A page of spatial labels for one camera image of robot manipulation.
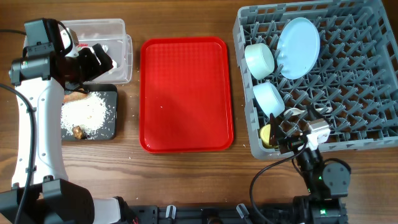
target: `tabletop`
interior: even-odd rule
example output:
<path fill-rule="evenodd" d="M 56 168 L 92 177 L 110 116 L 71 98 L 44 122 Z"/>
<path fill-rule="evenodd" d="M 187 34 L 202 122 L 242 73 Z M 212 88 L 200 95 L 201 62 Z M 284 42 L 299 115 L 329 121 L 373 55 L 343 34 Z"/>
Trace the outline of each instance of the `tabletop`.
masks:
<path fill-rule="evenodd" d="M 236 206 L 249 203 L 254 175 L 275 161 L 252 157 L 244 117 L 241 73 L 234 53 L 232 28 L 242 6 L 288 0 L 2 0 L 0 29 L 24 30 L 24 22 L 40 17 L 57 20 L 121 18 L 133 39 L 132 80 L 119 91 L 117 135 L 111 141 L 63 142 L 69 181 L 87 188 L 93 197 L 123 197 L 129 205 Z M 385 1 L 390 23 L 398 30 L 395 1 Z M 228 46 L 233 101 L 234 141 L 220 152 L 152 155 L 139 144 L 139 55 L 151 38 L 218 36 Z M 7 71 L 21 55 L 23 36 L 0 35 L 0 83 L 10 83 Z M 10 190 L 17 160 L 16 97 L 0 94 L 0 192 Z M 349 196 L 343 201 L 350 223 L 398 223 L 398 151 L 373 149 L 324 153 L 352 167 Z M 254 188 L 258 203 L 291 202 L 306 195 L 301 176 L 291 163 L 260 177 Z M 0 223 L 8 221 L 0 216 Z"/>

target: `plastic bin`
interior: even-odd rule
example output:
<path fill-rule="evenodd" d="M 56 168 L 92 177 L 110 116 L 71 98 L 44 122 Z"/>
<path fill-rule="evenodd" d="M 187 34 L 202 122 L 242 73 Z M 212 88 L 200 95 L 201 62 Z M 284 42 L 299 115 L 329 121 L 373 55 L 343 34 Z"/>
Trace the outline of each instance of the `plastic bin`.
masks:
<path fill-rule="evenodd" d="M 66 28 L 76 32 L 79 44 L 91 47 L 95 44 L 107 45 L 107 54 L 118 64 L 111 70 L 90 83 L 122 84 L 131 81 L 132 77 L 132 41 L 126 34 L 122 19 L 87 19 L 62 21 Z"/>
<path fill-rule="evenodd" d="M 283 28 L 296 17 L 306 17 L 317 27 L 321 38 L 319 58 L 314 68 L 297 80 L 284 78 L 278 67 L 263 80 L 248 70 L 244 48 L 267 44 L 274 57 Z M 253 86 L 274 84 L 286 109 L 301 110 L 313 103 L 331 106 L 326 114 L 332 122 L 331 135 L 320 150 L 375 149 L 398 146 L 398 61 L 397 43 L 381 0 L 325 0 L 242 7 L 233 27 L 236 59 L 240 67 L 252 155 L 276 159 L 278 149 L 266 149 L 259 129 L 269 118 L 258 107 Z M 291 136 L 309 121 L 306 113 L 298 117 L 279 116 L 280 127 Z"/>

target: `yellow object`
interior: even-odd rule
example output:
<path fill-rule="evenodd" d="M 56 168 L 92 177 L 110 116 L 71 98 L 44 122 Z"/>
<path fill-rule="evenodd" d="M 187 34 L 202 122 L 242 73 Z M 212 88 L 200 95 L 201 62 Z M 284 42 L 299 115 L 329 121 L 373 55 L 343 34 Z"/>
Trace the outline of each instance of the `yellow object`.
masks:
<path fill-rule="evenodd" d="M 262 141 L 264 147 L 269 148 L 269 149 L 270 149 L 270 148 L 273 148 L 273 147 L 269 144 L 269 135 L 270 135 L 270 133 L 271 133 L 271 125 L 270 125 L 270 124 L 267 124 L 267 125 L 265 125 L 264 127 L 262 127 L 262 128 L 260 129 L 260 138 L 261 138 L 261 141 Z"/>

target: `red rectangular tray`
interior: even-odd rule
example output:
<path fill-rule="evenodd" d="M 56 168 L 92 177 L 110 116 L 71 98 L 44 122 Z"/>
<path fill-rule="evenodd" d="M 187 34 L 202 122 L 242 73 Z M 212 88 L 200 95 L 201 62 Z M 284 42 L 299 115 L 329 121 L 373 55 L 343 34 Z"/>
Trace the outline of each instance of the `red rectangular tray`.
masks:
<path fill-rule="evenodd" d="M 226 44 L 151 39 L 141 48 L 139 140 L 150 153 L 228 148 L 233 117 Z"/>

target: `dish rack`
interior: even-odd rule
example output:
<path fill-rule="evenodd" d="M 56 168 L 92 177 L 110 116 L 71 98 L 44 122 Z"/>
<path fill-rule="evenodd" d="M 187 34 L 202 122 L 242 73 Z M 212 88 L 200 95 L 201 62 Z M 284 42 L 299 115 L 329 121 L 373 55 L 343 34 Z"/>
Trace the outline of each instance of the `dish rack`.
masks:
<path fill-rule="evenodd" d="M 265 43 L 277 58 L 277 43 L 283 28 L 297 17 L 313 22 L 321 38 L 321 49 L 313 69 L 296 80 L 280 73 L 283 65 L 263 80 L 250 74 L 244 48 Z M 260 109 L 253 86 L 271 82 L 279 90 L 285 108 L 321 111 L 330 120 L 331 134 L 320 150 L 375 149 L 398 146 L 398 52 L 386 10 L 381 0 L 324 0 L 242 7 L 233 27 L 236 59 L 240 67 L 251 152 L 258 159 L 276 159 L 278 149 L 267 149 L 259 130 L 269 122 Z M 278 116 L 287 136 L 302 132 L 310 121 L 299 116 Z"/>

